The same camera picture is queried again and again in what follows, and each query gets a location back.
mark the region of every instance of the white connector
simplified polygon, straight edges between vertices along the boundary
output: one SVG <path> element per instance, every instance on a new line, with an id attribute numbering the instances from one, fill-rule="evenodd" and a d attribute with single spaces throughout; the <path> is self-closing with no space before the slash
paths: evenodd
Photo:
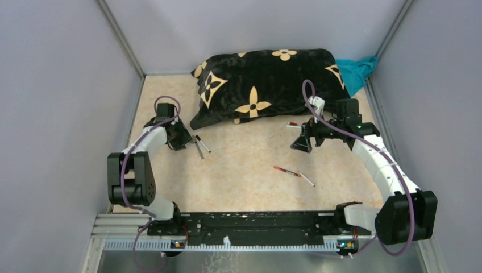
<path id="1" fill-rule="evenodd" d="M 325 108 L 325 100 L 320 97 L 311 96 L 308 101 L 313 105 L 315 112 L 321 117 L 323 114 L 323 108 Z"/>

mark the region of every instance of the white cable tie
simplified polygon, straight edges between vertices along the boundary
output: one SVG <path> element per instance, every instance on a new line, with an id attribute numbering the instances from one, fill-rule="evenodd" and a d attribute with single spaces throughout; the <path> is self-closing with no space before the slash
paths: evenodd
<path id="1" fill-rule="evenodd" d="M 381 153 L 381 152 L 385 153 L 386 155 L 390 154 L 390 152 L 389 152 L 388 150 L 386 150 L 386 149 L 379 149 L 378 151 L 375 150 L 375 152 L 372 153 L 372 155 L 374 155 L 374 154 L 379 154 L 379 153 Z"/>
<path id="2" fill-rule="evenodd" d="M 398 167 L 399 165 L 398 165 L 398 163 L 394 162 L 394 163 L 390 163 L 390 164 L 387 164 L 387 165 L 383 165 L 382 167 L 380 167 L 380 169 L 383 169 L 383 168 L 385 168 L 385 167 L 390 167 L 390 166 L 396 166 L 396 167 Z"/>

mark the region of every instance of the black mounting plate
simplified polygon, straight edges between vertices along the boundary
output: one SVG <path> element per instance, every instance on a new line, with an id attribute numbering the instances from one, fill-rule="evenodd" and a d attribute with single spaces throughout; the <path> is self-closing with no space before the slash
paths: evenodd
<path id="1" fill-rule="evenodd" d="M 181 213 L 180 221 L 189 232 L 189 244 L 223 245 L 229 236 L 232 246 L 301 246 L 322 245 L 325 235 L 353 235 L 353 227 L 343 231 L 334 217 L 334 210 L 296 212 L 195 212 Z M 165 231 L 163 221 L 154 221 L 148 228 L 151 236 L 186 235 Z M 370 232 L 358 227 L 359 235 Z"/>

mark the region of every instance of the flower pattern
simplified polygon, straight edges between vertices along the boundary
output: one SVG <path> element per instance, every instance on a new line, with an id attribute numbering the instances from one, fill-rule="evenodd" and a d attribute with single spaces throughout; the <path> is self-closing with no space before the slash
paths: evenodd
<path id="1" fill-rule="evenodd" d="M 278 51 L 273 51 L 271 54 L 276 57 L 280 57 L 282 61 L 287 61 L 291 58 L 291 55 L 296 55 L 296 51 L 288 49 L 280 49 Z"/>
<path id="2" fill-rule="evenodd" d="M 257 101 L 257 90 L 253 86 L 250 92 L 250 104 L 246 104 L 236 108 L 236 112 L 250 113 L 250 118 L 256 118 L 257 112 L 271 106 L 271 103 L 267 101 Z"/>
<path id="3" fill-rule="evenodd" d="M 199 75 L 201 75 L 201 72 L 203 69 L 206 68 L 207 62 L 203 61 L 202 64 L 198 65 L 196 70 L 194 71 L 194 77 L 199 78 Z"/>
<path id="4" fill-rule="evenodd" d="M 345 89 L 345 83 L 343 82 L 342 75 L 340 73 L 340 69 L 336 64 L 330 65 L 329 67 L 325 67 L 326 70 L 331 71 L 338 79 L 340 84 L 342 85 L 342 89 Z"/>
<path id="5" fill-rule="evenodd" d="M 204 86 L 202 87 L 201 93 L 201 99 L 206 104 L 208 109 L 214 93 L 216 93 L 216 91 L 225 83 L 227 83 L 227 80 L 216 77 L 216 75 L 213 74 L 213 71 L 209 72 L 207 79 L 204 82 Z"/>

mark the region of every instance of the patterned pillow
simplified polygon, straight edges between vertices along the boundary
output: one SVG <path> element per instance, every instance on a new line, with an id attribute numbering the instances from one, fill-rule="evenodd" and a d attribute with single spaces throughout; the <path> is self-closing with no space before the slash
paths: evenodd
<path id="1" fill-rule="evenodd" d="M 301 94 L 307 78 L 326 101 L 326 111 L 335 110 L 336 100 L 350 97 L 333 55 L 324 49 L 216 55 L 191 74 L 198 79 L 201 97 L 199 112 L 190 122 L 193 130 L 225 120 L 243 123 L 307 114 Z"/>

